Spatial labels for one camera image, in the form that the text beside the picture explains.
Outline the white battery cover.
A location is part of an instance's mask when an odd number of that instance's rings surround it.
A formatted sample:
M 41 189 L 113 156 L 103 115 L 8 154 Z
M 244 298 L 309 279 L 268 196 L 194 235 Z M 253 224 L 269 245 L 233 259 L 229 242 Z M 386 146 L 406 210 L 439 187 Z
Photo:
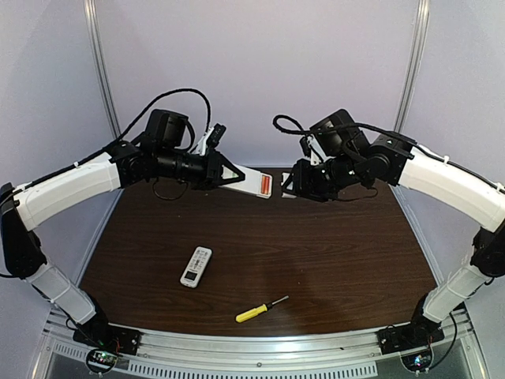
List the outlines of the white battery cover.
M 283 172 L 281 181 L 282 198 L 295 199 L 300 197 L 297 182 L 293 172 Z

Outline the large white remote control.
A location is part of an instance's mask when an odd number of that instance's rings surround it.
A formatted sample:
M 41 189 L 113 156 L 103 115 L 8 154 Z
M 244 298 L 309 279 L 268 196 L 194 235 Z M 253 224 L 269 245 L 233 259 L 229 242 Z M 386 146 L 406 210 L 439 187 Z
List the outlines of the large white remote control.
M 224 189 L 252 195 L 252 196 L 263 198 L 263 199 L 268 199 L 271 197 L 273 178 L 270 174 L 266 174 L 262 171 L 258 171 L 256 169 L 252 169 L 252 168 L 244 167 L 244 166 L 240 166 L 240 165 L 238 165 L 238 168 L 241 169 L 245 173 L 245 181 L 243 183 L 241 183 L 241 185 L 239 185 L 239 186 L 234 186 L 233 188 L 223 187 Z M 264 196 L 264 195 L 260 194 L 260 183 L 261 183 L 261 175 L 262 174 L 269 175 L 271 177 L 271 195 L 270 196 Z

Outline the yellow handled screwdriver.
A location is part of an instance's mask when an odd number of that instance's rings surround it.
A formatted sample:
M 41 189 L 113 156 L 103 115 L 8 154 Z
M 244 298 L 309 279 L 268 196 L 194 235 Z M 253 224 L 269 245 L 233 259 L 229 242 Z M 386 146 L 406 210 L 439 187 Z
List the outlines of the yellow handled screwdriver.
M 262 313 L 266 313 L 267 311 L 271 310 L 273 307 L 275 307 L 280 302 L 284 302 L 284 301 L 286 301 L 289 298 L 290 298 L 289 295 L 285 295 L 282 298 L 277 299 L 277 300 L 275 300 L 273 302 L 264 303 L 264 304 L 262 304 L 260 306 L 252 308 L 250 310 L 247 310 L 247 311 L 245 311 L 243 313 L 238 314 L 235 317 L 235 321 L 237 323 L 243 323 L 245 321 L 248 321 L 248 320 L 250 320 L 250 319 L 252 319 L 254 317 L 257 317 L 258 315 L 260 315 Z

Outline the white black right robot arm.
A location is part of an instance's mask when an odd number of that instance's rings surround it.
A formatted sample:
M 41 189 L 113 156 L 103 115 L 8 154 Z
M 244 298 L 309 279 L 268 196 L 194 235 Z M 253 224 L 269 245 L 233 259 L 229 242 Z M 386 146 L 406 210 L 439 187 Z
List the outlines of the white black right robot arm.
M 481 286 L 504 274 L 504 187 L 392 130 L 355 122 L 338 110 L 308 129 L 279 114 L 273 126 L 299 136 L 305 154 L 282 182 L 286 195 L 340 201 L 340 192 L 376 182 L 432 197 L 476 221 L 473 252 L 454 274 L 426 294 L 411 326 L 432 331 Z

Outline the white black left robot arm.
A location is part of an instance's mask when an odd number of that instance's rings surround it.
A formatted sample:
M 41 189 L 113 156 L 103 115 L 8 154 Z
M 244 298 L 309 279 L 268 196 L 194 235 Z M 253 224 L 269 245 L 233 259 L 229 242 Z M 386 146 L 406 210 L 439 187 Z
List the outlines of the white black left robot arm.
M 81 328 L 105 328 L 109 321 L 97 301 L 76 286 L 43 253 L 37 227 L 94 197 L 138 182 L 173 179 L 195 190 L 243 183 L 245 172 L 216 147 L 226 128 L 217 124 L 201 139 L 202 152 L 182 148 L 193 134 L 189 118 L 156 109 L 134 141 L 115 141 L 86 163 L 75 163 L 47 178 L 1 188 L 1 241 L 5 279 L 30 283 Z

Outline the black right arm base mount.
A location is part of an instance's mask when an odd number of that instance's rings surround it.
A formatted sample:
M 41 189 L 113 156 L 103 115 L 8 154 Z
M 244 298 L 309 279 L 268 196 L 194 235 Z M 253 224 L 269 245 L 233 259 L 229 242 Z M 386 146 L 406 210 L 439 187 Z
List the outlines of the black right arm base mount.
M 414 318 L 405 325 L 388 325 L 376 332 L 376 337 L 383 355 L 427 347 L 431 343 L 445 338 L 440 323 L 425 317 Z

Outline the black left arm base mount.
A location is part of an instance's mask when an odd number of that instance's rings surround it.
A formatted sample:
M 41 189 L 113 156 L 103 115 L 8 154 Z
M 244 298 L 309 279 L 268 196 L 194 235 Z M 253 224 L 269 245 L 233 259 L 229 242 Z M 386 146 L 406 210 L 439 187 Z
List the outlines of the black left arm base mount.
M 113 326 L 103 320 L 91 320 L 77 325 L 76 329 L 73 332 L 75 342 L 120 355 L 137 354 L 141 337 L 137 329 Z

